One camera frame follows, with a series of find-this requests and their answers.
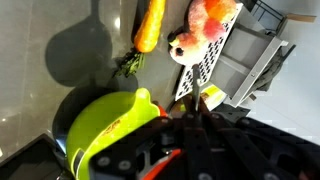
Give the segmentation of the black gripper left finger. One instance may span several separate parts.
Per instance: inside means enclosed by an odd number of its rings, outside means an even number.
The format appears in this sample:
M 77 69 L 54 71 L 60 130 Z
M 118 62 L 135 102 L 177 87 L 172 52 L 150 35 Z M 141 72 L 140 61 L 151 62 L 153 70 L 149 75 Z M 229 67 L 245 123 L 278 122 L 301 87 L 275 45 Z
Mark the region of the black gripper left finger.
M 186 157 L 183 151 L 182 117 L 170 118 L 174 124 L 174 145 L 181 149 L 168 171 L 156 180 L 186 180 Z M 94 155 L 89 161 L 89 180 L 140 180 L 139 172 L 144 162 L 143 128 L 139 127 L 107 148 Z

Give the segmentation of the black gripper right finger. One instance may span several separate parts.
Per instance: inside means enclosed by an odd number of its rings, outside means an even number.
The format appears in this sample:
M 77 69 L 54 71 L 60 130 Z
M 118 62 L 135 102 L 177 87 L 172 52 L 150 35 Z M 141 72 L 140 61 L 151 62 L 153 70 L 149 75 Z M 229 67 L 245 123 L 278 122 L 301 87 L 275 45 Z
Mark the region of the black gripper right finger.
M 320 180 L 320 146 L 248 117 L 230 124 L 208 110 L 212 129 L 255 180 Z

